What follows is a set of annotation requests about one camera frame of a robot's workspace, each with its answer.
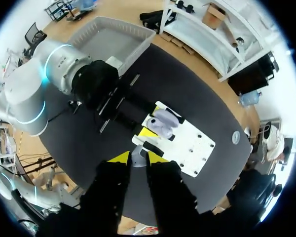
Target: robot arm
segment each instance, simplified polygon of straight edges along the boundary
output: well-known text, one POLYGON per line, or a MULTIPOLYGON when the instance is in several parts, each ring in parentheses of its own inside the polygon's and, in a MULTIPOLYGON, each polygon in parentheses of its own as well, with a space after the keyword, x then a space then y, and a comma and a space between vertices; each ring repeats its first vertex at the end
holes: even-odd
MULTIPOLYGON (((39 136, 48 126, 44 97, 47 83, 54 84, 64 94, 74 94, 77 100, 94 108, 99 98, 111 90, 112 80, 104 80, 107 77, 118 80, 117 69, 103 61, 92 62, 71 45, 46 39, 38 45, 33 58, 0 86, 0 119, 31 136, 39 136)), ((0 193, 11 199, 11 191, 15 189, 28 202, 51 211, 59 210, 60 203, 78 204, 63 188, 43 190, 0 167, 0 193)))

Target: cardboard box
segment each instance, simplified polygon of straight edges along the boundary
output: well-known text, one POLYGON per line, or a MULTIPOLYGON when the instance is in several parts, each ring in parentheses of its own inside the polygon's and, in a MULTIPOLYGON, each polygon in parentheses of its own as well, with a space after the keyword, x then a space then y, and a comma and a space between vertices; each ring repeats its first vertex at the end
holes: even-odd
POLYGON ((203 17, 202 22, 212 28, 217 29, 226 17, 226 12, 213 3, 208 5, 207 11, 203 17))

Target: blue water jug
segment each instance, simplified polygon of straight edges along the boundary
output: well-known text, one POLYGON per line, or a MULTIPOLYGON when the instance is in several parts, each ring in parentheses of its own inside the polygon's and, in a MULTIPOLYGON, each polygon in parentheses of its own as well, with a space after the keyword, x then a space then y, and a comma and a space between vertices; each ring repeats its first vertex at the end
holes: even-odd
POLYGON ((254 90, 254 91, 251 91, 249 93, 239 96, 238 102, 243 107, 246 107, 249 105, 255 105, 259 102, 260 96, 262 96, 262 92, 258 92, 257 90, 254 90))

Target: office chair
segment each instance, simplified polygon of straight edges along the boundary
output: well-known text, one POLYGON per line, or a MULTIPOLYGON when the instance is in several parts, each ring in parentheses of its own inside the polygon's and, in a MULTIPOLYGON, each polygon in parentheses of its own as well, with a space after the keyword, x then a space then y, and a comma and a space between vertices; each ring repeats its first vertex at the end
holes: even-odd
POLYGON ((40 42, 42 42, 47 37, 43 31, 38 30, 36 22, 32 24, 24 38, 25 41, 29 44, 29 48, 24 50, 24 56, 30 59, 33 56, 33 53, 40 42))

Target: plastic basket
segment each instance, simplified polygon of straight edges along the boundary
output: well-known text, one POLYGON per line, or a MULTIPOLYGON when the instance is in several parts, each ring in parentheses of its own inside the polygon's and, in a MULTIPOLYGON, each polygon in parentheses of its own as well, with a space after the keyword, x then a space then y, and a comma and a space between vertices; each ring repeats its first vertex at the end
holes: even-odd
POLYGON ((150 46, 155 34, 142 26, 97 16, 75 32, 68 43, 93 60, 113 63, 121 76, 150 46))

